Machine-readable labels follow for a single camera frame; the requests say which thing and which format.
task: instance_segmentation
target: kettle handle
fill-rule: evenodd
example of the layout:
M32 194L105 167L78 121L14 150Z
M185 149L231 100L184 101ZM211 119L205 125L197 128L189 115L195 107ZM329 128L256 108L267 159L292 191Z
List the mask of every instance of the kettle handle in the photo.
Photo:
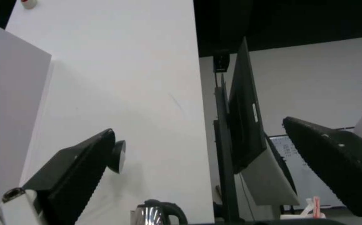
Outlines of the kettle handle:
M170 202L162 202L162 208L165 214L177 216L180 224L188 224L187 217L178 205Z

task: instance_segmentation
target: electric kettle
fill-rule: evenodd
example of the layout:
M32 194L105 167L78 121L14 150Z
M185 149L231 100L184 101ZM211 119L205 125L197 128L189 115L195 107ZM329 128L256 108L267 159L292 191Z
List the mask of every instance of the electric kettle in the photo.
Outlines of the electric kettle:
M170 215L178 218L179 224L187 224L184 212L174 203L150 199L131 211L131 225L167 225Z

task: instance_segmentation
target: wall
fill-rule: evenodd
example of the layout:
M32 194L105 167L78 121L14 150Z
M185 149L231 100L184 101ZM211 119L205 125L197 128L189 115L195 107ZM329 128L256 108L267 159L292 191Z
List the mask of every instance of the wall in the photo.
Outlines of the wall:
M18 186L51 55L0 28L0 202Z
M285 134L282 119L293 116L331 128L350 127L362 115L362 38L297 47L250 52L252 70L265 132ZM224 74L230 90L236 55ZM212 188L219 185L213 120L217 117L214 98L212 57L199 59L204 100L207 146ZM250 218L249 208L236 178L240 214ZM271 219L270 207L256 206L248 194L255 219ZM347 210L331 216L349 224L361 221Z
M362 38L251 52L263 126L293 116L331 128L362 115Z

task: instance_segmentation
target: desk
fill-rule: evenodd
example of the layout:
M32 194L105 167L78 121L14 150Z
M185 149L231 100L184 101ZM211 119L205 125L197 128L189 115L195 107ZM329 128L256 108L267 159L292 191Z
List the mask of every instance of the desk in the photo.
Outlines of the desk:
M213 222L192 1L17 1L7 31L52 54L23 183L58 150L111 127L127 141L78 224L129 224L149 198Z

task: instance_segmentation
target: computer monitor screen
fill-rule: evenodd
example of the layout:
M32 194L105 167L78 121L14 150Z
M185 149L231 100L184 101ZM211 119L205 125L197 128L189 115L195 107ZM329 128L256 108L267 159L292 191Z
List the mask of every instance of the computer monitor screen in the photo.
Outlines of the computer monitor screen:
M229 129L234 173L267 148L246 39L238 50L229 96Z

